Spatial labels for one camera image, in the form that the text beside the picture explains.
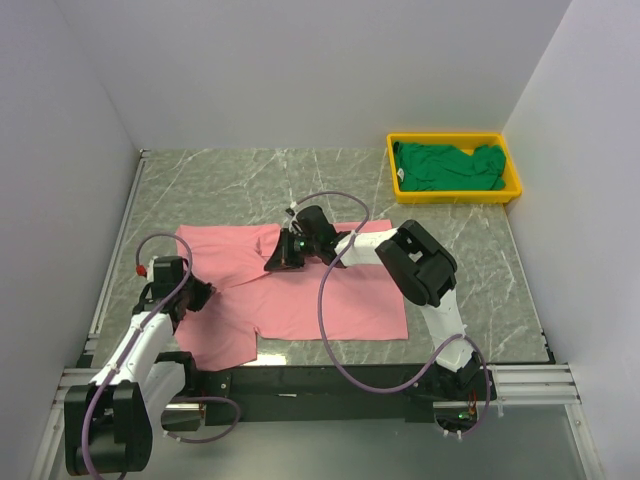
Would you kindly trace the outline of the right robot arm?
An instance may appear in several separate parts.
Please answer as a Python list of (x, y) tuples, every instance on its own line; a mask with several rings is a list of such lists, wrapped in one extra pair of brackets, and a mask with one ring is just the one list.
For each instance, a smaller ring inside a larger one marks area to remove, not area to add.
[[(490, 377), (477, 345), (466, 335), (456, 296), (457, 263), (453, 256), (419, 222), (407, 220), (398, 227), (365, 233), (365, 224), (338, 231), (321, 207), (312, 205), (292, 214), (290, 225), (280, 230), (275, 249), (266, 261), (267, 272), (302, 268), (310, 257), (321, 260), (327, 270), (320, 280), (317, 317), (321, 340), (337, 370), (354, 386), (376, 394), (399, 393), (418, 383), (429, 371), (436, 373), (444, 395), (460, 399), (480, 375)], [(386, 269), (405, 299), (420, 308), (436, 346), (428, 362), (405, 383), (396, 387), (373, 387), (358, 381), (337, 361), (326, 335), (323, 295), (332, 270), (361, 265)]]

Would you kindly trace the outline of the pink t shirt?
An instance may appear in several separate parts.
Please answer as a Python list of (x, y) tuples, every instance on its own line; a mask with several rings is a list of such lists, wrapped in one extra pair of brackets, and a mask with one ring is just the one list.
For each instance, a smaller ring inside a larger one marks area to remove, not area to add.
[(381, 265), (326, 271), (317, 260), (300, 270), (268, 273), (280, 227), (188, 226), (176, 233), (180, 255), (191, 253), (194, 275), (215, 287), (198, 312), (189, 312), (175, 333), (198, 369), (219, 371), (257, 357), (257, 339), (405, 340), (404, 297)]

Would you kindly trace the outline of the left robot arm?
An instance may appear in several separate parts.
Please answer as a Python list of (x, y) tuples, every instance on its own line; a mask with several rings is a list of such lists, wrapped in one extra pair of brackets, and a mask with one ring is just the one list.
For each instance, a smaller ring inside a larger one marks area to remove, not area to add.
[(192, 355), (163, 349), (186, 314), (202, 310), (215, 289), (181, 256), (158, 257), (148, 271), (129, 328), (107, 364), (64, 399), (65, 464), (72, 476), (142, 471), (165, 407), (199, 392)]

